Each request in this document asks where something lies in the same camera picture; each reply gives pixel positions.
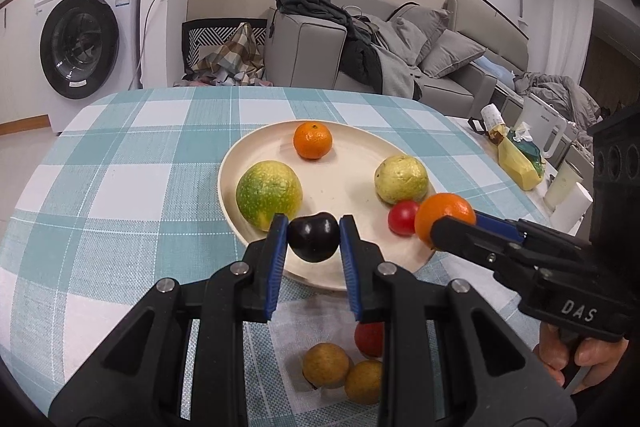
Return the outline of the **right hand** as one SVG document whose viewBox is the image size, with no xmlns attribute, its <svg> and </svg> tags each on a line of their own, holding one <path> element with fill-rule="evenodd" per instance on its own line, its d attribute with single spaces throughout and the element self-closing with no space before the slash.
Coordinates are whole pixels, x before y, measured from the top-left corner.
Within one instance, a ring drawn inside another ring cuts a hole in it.
<svg viewBox="0 0 640 427">
<path fill-rule="evenodd" d="M 565 383 L 562 369 L 565 369 L 570 361 L 579 367 L 588 367 L 586 376 L 573 390 L 577 393 L 601 384 L 607 379 L 623 358 L 628 343 L 629 341 L 625 338 L 617 343 L 587 338 L 582 340 L 575 354 L 570 357 L 570 350 L 560 339 L 559 329 L 556 326 L 541 323 L 539 343 L 534 348 L 534 353 L 560 386 Z"/>
</svg>

